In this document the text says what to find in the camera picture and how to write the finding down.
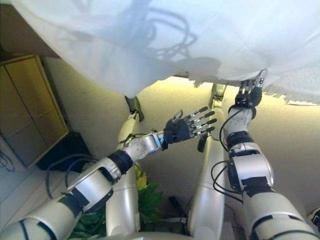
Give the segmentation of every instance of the wooden cabinet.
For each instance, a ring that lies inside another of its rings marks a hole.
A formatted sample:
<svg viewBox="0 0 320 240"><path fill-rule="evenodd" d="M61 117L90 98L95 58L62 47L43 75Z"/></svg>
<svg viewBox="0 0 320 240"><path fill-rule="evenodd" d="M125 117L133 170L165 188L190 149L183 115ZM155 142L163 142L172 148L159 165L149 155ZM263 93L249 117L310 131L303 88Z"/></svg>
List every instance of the wooden cabinet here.
<svg viewBox="0 0 320 240"><path fill-rule="evenodd" d="M25 167L68 133L36 56L1 63L0 133Z"/></svg>

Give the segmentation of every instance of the white sheet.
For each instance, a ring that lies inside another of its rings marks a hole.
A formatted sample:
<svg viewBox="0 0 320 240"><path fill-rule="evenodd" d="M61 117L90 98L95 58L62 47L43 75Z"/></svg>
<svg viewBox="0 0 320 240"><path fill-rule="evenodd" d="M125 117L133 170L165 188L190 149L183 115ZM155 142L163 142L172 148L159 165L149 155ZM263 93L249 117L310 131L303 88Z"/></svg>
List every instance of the white sheet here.
<svg viewBox="0 0 320 240"><path fill-rule="evenodd" d="M135 96L186 71L240 81L268 69L265 91L320 103L318 0L12 0L67 63Z"/></svg>

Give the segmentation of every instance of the wall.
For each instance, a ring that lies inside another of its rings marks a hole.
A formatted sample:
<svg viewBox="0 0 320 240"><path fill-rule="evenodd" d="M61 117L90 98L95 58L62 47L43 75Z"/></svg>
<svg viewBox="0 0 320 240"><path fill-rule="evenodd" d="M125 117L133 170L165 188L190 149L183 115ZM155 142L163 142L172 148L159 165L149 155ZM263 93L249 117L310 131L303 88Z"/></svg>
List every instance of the wall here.
<svg viewBox="0 0 320 240"><path fill-rule="evenodd" d="M56 88L70 125L79 131L96 157L110 154L128 116L122 95L104 89L76 73L63 60L46 58L46 68ZM162 130L179 109L187 114L208 104L211 84L193 88L187 79L158 81L138 94L145 120L141 132ZM228 87L223 98L227 112L237 89ZM275 171L275 188L285 194L302 214L320 205L320 107L292 106L282 99L263 96L257 116L250 125ZM201 168L197 139L170 145L141 160L149 181L159 183L165 196L177 196L185 206L193 194ZM242 209L227 200L243 218Z"/></svg>

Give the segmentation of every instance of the electrical cable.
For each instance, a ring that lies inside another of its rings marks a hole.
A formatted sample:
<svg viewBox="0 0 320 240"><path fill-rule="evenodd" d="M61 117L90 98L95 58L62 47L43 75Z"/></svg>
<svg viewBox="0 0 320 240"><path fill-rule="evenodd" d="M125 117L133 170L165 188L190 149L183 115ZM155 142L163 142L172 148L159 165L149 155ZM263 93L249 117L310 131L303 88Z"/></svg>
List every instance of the electrical cable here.
<svg viewBox="0 0 320 240"><path fill-rule="evenodd" d="M216 190L218 193L221 193L221 194L223 194L223 195L225 195L225 196L227 196L227 197L230 197L230 198L232 198L232 199L235 199L235 200L243 203L243 201L242 201L241 199L239 199L239 198L237 198L237 197L235 197L235 196L233 196L233 195L230 195L230 194L228 194L228 193L226 193L226 192L224 192L224 191L221 191L221 190L219 190L219 189L216 188L217 180L218 180L218 178L220 177L220 175L222 174L222 172L227 168L227 166L224 166L224 168L222 168L222 170L217 174L216 177L214 177L214 173L213 173L213 172L214 172L214 169L215 169L215 167L216 167L217 165L222 164L222 163L226 163L226 162L227 162L226 160L224 160L224 161L219 161L219 162L217 162L216 164L214 164L214 165L212 166L212 168L211 168L210 174L211 174L211 178L212 178L212 180L213 180L213 189Z"/></svg>
<svg viewBox="0 0 320 240"><path fill-rule="evenodd" d="M191 196L190 199L189 199L189 201L188 201L188 203L186 204L186 206L185 206L185 208L184 208L184 211L183 211L183 213L182 213L182 215L181 215L181 217L180 217L179 223L181 223L183 216L184 216L184 215L187 215L187 214L186 214L186 211L187 211L187 209L188 209L188 207L189 207L189 205L190 205L193 197L194 197L194 196Z"/></svg>
<svg viewBox="0 0 320 240"><path fill-rule="evenodd" d="M53 199L52 195L51 195L51 192L50 192L50 187L49 187L49 175L50 175L50 169L66 160L69 160L71 158L87 158L87 159L92 159L92 160L95 160L97 161L97 159L93 158L92 156L90 155L87 155L87 154L83 154L83 153L76 153L76 154L72 154L72 155L69 155L69 156L66 156L64 158L61 158L59 159L58 161L56 162L53 162L51 163L47 169L46 169L46 176L45 176L45 191L46 191L46 194L48 195L48 197L50 199Z"/></svg>
<svg viewBox="0 0 320 240"><path fill-rule="evenodd" d="M72 167L73 167L74 165L76 165L77 163L80 163L80 162L96 163L97 161L96 161L96 160L93 160L92 158L80 158L80 159L77 159L76 161L74 161L74 162L68 167L68 169L66 170L65 175L64 175L64 185L65 185L66 188L69 187L69 184L68 184L68 176L69 176L69 173L70 173Z"/></svg>
<svg viewBox="0 0 320 240"><path fill-rule="evenodd" d="M145 134L145 133L135 133L135 134L131 134L131 133L130 133L130 134L125 138L125 140L122 140L122 141L120 141L119 143L123 143L123 145L125 145L130 138L136 138L136 136L138 136L138 135L147 135L147 134Z"/></svg>
<svg viewBox="0 0 320 240"><path fill-rule="evenodd" d="M8 162L11 164L12 169L7 167ZM0 152L0 164L2 165L2 166L0 166L0 168L4 168L8 172L14 172L16 170L15 165L13 164L12 160L2 151Z"/></svg>
<svg viewBox="0 0 320 240"><path fill-rule="evenodd" d="M219 189L216 188L217 179L220 177L220 175L223 173L223 171L224 171L226 168L227 168L227 166L224 166L224 167L222 168L222 170L218 173L218 175L215 177L215 179L214 179L214 181L213 181L213 189L216 190L218 193L221 193L221 194L223 194L223 195L225 195L225 196L228 196L228 197L230 197L230 198L232 198L232 199L234 199L234 200L237 200L238 202L240 202L240 203L243 204L244 201L242 201L240 198L237 198L237 197L235 197L235 196L232 196L232 195L230 195L230 194L228 194L228 193L226 193L226 192L224 192L224 191L220 191Z"/></svg>
<svg viewBox="0 0 320 240"><path fill-rule="evenodd" d="M243 108L241 108L239 111L237 111L236 113L232 114L221 126L220 131L219 131L219 141L223 147L224 150L226 150L228 152L227 147L225 146L225 144L222 142L222 131L225 127L225 125L227 124L227 122L229 122L234 116L236 116L237 114L239 114L241 111L243 110Z"/></svg>
<svg viewBox="0 0 320 240"><path fill-rule="evenodd" d="M236 228L241 228L241 229L243 229L243 227L241 226L241 224L237 221L236 211L235 211L232 207L230 207L228 204L225 203L224 205L232 211L234 222L237 224L237 227L236 227Z"/></svg>

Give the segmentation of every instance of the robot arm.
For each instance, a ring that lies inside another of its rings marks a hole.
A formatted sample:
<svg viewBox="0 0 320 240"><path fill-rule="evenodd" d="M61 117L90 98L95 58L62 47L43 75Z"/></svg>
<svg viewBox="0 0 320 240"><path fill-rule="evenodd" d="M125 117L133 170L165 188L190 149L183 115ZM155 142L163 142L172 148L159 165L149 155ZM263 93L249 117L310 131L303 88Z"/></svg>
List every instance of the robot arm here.
<svg viewBox="0 0 320 240"><path fill-rule="evenodd" d="M83 213L96 211L113 195L113 187L135 161L157 150L167 149L168 144L194 138L209 132L210 120L198 124L200 120L213 115L202 115L208 108L203 107L182 118L179 111L170 119L164 131L151 132L140 138L134 138L122 149L110 154L85 170L67 189L67 193L52 199L29 213L21 221L5 228L0 238L3 240L63 240L66 239Z"/></svg>
<svg viewBox="0 0 320 240"><path fill-rule="evenodd" d="M256 80L258 85L263 83L263 71ZM242 193L250 239L318 239L291 202L274 190L273 169L248 132L247 127L255 115L254 107L261 100L259 92L255 90L253 101L248 90L243 94L239 92L224 126L229 154L228 177L231 187Z"/></svg>

